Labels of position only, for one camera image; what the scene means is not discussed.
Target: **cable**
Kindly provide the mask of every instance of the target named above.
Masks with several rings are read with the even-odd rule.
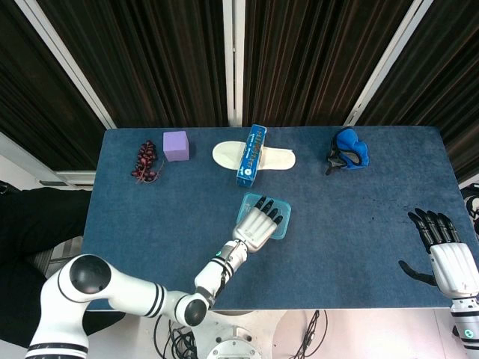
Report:
[[[324,333],[323,333],[323,337],[321,338],[321,341],[320,343],[317,345],[317,347],[315,348],[315,350],[313,350],[313,352],[311,354],[308,354],[306,355],[305,357],[306,358],[309,358],[310,356],[312,356],[315,352],[317,352],[317,350],[320,348],[321,344],[323,344],[323,341],[324,341],[324,338],[326,338],[326,332],[328,331],[328,313],[324,310],[324,316],[326,317],[326,326],[324,328]]]
[[[158,316],[158,319],[155,323],[155,328],[153,329],[153,344],[155,345],[155,350],[158,356],[161,359],[166,359],[166,349],[168,344],[171,342],[171,357],[173,359],[198,359],[197,350],[196,350],[196,341],[195,336],[192,331],[188,333],[182,333],[182,330],[185,327],[173,329],[173,322],[168,320],[168,339],[166,340],[165,347],[163,348],[163,353],[160,352],[158,348],[158,342],[156,340],[156,333],[159,327],[159,321],[162,316]]]
[[[158,349],[158,342],[156,341],[156,331],[158,330],[158,324],[159,324],[159,320],[162,318],[162,316],[158,316],[158,319],[156,320],[156,323],[155,323],[155,328],[153,329],[153,344],[155,345],[155,350],[156,350],[156,353],[158,353],[159,357],[161,359],[166,359],[165,356],[164,356],[164,352],[163,352],[163,355],[162,353],[159,352],[159,349]]]
[[[326,311],[324,310],[324,316],[326,317],[326,326],[324,328],[324,334],[323,334],[323,338],[321,338],[321,341],[320,343],[318,344],[318,346],[315,348],[315,350],[312,351],[312,353],[310,354],[306,354],[306,350],[309,348],[309,346],[311,345],[313,339],[314,339],[314,335],[315,335],[315,331],[316,331],[316,325],[317,325],[317,321],[318,319],[320,318],[320,311],[319,310],[315,310],[314,311],[314,314],[313,316],[311,317],[311,320],[308,324],[308,328],[306,329],[306,332],[305,332],[305,335],[303,336],[302,338],[302,343],[301,343],[301,346],[298,348],[298,351],[296,352],[296,354],[292,357],[290,357],[290,359],[305,359],[305,358],[309,358],[310,356],[312,356],[314,353],[317,352],[317,350],[321,347],[321,345],[323,344],[324,342],[324,338],[326,337],[326,332],[328,331],[328,314],[326,313]]]

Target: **blue box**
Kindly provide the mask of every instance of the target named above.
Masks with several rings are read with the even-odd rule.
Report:
[[[261,150],[267,128],[253,125],[246,140],[245,151],[242,153],[241,165],[237,172],[237,184],[243,187],[251,187],[256,177],[257,167],[260,164]]]

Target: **black curtain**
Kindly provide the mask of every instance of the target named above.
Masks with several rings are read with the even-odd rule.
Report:
[[[458,180],[479,172],[479,5],[435,1],[359,118],[437,126]]]
[[[247,1],[243,125],[342,125],[411,3]]]
[[[53,170],[93,170],[104,127],[12,0],[0,7],[0,131]]]
[[[39,0],[119,127],[227,126],[221,0]]]

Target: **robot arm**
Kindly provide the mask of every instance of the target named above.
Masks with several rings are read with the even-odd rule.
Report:
[[[162,313],[181,325],[194,327],[206,316],[234,272],[246,261],[248,251],[258,251],[275,231],[282,217],[277,209],[266,215],[261,198],[241,221],[228,241],[195,278],[195,294],[169,292],[159,284],[130,277],[105,260],[82,255],[68,262],[43,285],[41,318],[28,348],[28,359],[85,359],[88,338],[82,318],[88,304],[108,299],[116,310],[137,316]]]
[[[196,293],[201,294],[210,307],[215,304],[225,284],[246,261],[248,252],[259,251],[283,220],[281,215],[276,217],[277,209],[269,211],[273,201],[263,206],[265,201],[266,197],[259,199],[233,229],[232,240],[226,242],[195,278]]]
[[[199,324],[207,312],[207,302],[199,294],[169,292],[121,273],[99,257],[83,255],[69,261],[43,285],[40,323],[25,357],[85,359],[88,339],[83,314],[91,301],[103,298],[116,310],[146,317],[162,313],[188,326]]]
[[[469,247],[461,243],[451,220],[439,213],[416,209],[409,217],[418,228],[429,254],[434,276],[419,274],[405,262],[401,268],[410,277],[429,285],[437,285],[452,300],[454,317],[460,338],[470,358],[479,358],[479,272]]]

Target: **white frame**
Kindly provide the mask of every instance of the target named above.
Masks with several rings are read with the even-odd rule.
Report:
[[[242,91],[245,63],[245,0],[223,0],[225,72],[228,123],[242,125]]]
[[[57,175],[52,169],[45,166],[35,156],[30,154],[23,147],[9,139],[0,132],[0,154],[18,167],[22,168],[35,177],[38,181],[65,182],[65,178]]]
[[[235,126],[242,125],[242,92],[245,69],[246,0],[234,0],[234,112]]]
[[[223,0],[223,30],[225,34],[225,72],[226,72],[226,105],[228,107],[228,123],[235,126],[234,116],[234,30],[233,0]]]
[[[67,73],[87,104],[106,129],[116,129],[112,117],[91,87],[80,67],[73,59],[64,42],[61,40],[52,23],[46,17],[37,0],[14,0],[35,31]]]
[[[80,185],[81,187],[93,186],[95,182],[96,171],[58,171],[57,176],[64,178],[70,185]]]
[[[469,178],[465,181],[462,181],[459,184],[459,188],[463,189],[464,187],[467,187],[468,185],[471,185],[472,183],[479,183],[479,174],[476,174],[476,175],[472,176],[471,178]]]
[[[344,122],[354,126],[434,0],[414,0]]]

